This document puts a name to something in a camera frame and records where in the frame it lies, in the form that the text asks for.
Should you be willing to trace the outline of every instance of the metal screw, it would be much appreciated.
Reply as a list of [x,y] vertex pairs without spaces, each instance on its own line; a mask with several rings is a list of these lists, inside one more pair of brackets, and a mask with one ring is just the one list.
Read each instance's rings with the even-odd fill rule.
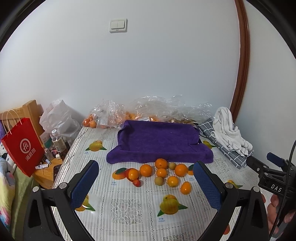
[[67,186],[67,183],[61,183],[61,184],[59,185],[59,188],[60,188],[60,189],[64,189],[66,186]]
[[255,192],[260,192],[259,187],[253,187],[253,190],[254,190]]
[[39,187],[33,187],[33,192],[37,192],[39,190]]
[[226,183],[225,186],[229,189],[233,188],[233,185],[231,183]]

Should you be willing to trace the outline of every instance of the light switch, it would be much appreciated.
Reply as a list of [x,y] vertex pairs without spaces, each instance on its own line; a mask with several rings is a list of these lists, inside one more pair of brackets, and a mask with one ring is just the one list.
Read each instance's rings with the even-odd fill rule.
[[113,19],[110,21],[109,31],[110,33],[126,32],[126,26],[127,26],[126,18]]
[[124,28],[124,21],[123,20],[118,21],[117,28]]
[[112,21],[110,24],[110,29],[117,29],[118,27],[118,21]]

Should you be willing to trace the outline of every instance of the wooden table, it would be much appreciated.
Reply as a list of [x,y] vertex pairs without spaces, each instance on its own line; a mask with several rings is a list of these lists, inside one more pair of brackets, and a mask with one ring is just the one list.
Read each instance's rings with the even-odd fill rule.
[[54,167],[62,164],[62,159],[53,159],[49,167],[38,169],[33,173],[34,179],[45,189],[52,189],[54,185]]

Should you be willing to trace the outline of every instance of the red paper bag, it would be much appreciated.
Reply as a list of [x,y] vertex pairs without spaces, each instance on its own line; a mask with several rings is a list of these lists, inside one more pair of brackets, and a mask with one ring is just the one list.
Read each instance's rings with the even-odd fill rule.
[[30,177],[44,155],[30,119],[21,119],[1,142],[15,164]]

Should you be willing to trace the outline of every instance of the plaid fabric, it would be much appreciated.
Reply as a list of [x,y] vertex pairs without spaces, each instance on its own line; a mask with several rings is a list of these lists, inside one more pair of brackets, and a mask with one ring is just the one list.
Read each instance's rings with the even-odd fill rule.
[[[209,138],[209,140],[216,145],[216,147],[238,168],[242,168],[246,166],[246,159],[247,156],[240,156],[236,151],[228,151],[226,150],[217,140],[211,136],[211,132],[214,131],[213,129],[213,121],[212,119],[207,119],[206,121],[199,124],[199,129],[201,132]],[[248,152],[248,156],[252,156],[254,150]]]

